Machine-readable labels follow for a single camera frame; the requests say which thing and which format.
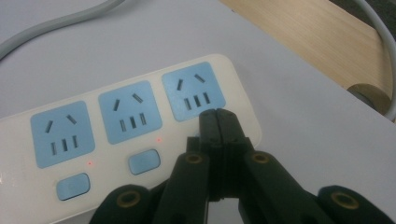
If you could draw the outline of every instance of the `blue switch button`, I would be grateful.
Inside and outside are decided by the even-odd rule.
[[[157,150],[150,149],[129,158],[129,169],[134,175],[140,175],[159,167],[161,164]]]
[[[56,193],[61,201],[66,201],[90,190],[90,178],[86,174],[73,175],[58,182]]]

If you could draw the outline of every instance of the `outlet slot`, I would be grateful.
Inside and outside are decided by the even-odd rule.
[[[35,114],[31,126],[35,160],[40,168],[74,159],[95,148],[87,106],[82,101]]]
[[[137,82],[99,96],[107,140],[117,144],[163,126],[152,88]]]
[[[177,121],[207,109],[223,108],[224,96],[210,63],[198,63],[163,75],[163,86]]]

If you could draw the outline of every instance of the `white cable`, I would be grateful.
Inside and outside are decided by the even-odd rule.
[[[387,26],[381,19],[378,17],[373,8],[365,1],[365,0],[354,0],[361,9],[367,14],[373,23],[375,29],[378,31],[379,35],[382,38],[385,46],[388,49],[389,57],[390,57],[390,66],[392,69],[392,100],[390,103],[390,108],[388,112],[385,114],[385,117],[390,120],[394,120],[396,118],[396,44],[395,40],[388,30]]]
[[[39,36],[43,35],[44,33],[72,25],[78,22],[82,21],[87,21],[90,19],[93,19],[94,17],[100,16],[101,14],[109,11],[110,9],[118,6],[121,4],[124,0],[108,0],[105,1],[104,3],[96,6],[96,7],[91,7],[86,10],[63,16],[61,18],[51,20],[51,21],[45,21],[43,23],[40,23],[36,26],[33,26],[31,28],[28,28],[14,36],[12,36],[10,39],[6,40],[0,45],[0,61],[6,57],[12,50],[16,49],[23,43]]]

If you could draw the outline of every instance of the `wooden surface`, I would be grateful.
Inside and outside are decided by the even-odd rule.
[[[388,52],[376,31],[328,0],[220,0],[343,88],[391,96]]]

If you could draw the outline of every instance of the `power strip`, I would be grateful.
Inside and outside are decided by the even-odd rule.
[[[52,223],[95,209],[113,189],[169,177],[197,116],[236,114],[262,130],[232,63],[209,55],[0,119],[0,223]]]

